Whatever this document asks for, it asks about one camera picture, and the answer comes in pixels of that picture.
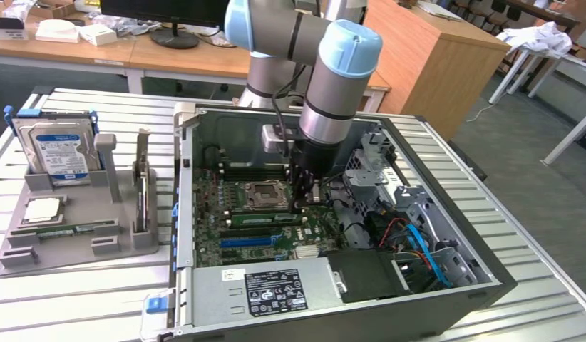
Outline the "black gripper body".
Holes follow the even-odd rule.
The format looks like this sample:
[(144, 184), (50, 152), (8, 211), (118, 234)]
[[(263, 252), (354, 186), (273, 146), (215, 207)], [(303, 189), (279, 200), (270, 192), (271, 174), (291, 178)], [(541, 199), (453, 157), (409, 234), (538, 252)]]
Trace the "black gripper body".
[(331, 171), (339, 143), (325, 145), (311, 140), (298, 140), (294, 143), (291, 165), (294, 177), (309, 177), (319, 179)]

